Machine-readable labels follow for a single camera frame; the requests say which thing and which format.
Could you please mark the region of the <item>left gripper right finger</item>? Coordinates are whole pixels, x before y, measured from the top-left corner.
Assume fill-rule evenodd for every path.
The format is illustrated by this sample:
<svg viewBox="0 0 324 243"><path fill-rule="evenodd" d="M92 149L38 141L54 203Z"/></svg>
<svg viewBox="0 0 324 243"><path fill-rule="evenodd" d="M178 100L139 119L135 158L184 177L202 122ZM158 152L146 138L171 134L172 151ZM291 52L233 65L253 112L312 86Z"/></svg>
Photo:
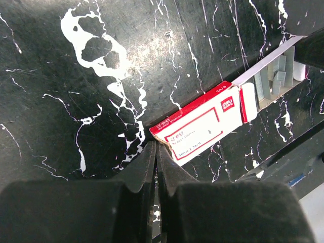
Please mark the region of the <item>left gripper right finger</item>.
<svg viewBox="0 0 324 243"><path fill-rule="evenodd" d="M199 182L156 149L162 242L315 242L295 194L284 184Z"/></svg>

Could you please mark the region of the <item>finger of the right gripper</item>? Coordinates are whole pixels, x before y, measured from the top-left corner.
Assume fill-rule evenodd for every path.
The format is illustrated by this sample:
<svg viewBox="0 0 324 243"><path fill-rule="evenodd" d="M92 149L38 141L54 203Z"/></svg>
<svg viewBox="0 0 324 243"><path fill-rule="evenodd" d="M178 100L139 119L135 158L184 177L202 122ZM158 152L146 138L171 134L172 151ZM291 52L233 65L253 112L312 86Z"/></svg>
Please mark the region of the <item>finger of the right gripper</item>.
<svg viewBox="0 0 324 243"><path fill-rule="evenodd" d="M298 41L295 46L295 61L324 68L324 29Z"/></svg>

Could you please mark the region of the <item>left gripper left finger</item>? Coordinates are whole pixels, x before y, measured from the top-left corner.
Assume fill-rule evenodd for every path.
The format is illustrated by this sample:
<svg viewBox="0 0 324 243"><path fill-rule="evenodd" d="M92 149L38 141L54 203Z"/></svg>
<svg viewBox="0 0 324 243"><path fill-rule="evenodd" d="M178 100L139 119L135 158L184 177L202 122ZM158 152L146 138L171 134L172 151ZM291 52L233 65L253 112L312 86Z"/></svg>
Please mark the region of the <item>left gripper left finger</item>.
<svg viewBox="0 0 324 243"><path fill-rule="evenodd" d="M14 182L1 242L151 242L157 143L109 180Z"/></svg>

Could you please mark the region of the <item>white red staple box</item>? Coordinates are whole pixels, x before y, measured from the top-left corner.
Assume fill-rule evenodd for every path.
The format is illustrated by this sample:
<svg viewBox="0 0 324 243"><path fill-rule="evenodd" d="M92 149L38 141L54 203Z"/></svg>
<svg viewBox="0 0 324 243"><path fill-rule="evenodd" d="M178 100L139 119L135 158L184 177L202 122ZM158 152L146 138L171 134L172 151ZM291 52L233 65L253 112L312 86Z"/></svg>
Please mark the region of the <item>white red staple box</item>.
<svg viewBox="0 0 324 243"><path fill-rule="evenodd" d="M149 129L183 166L229 133L257 116L255 86L221 82Z"/></svg>

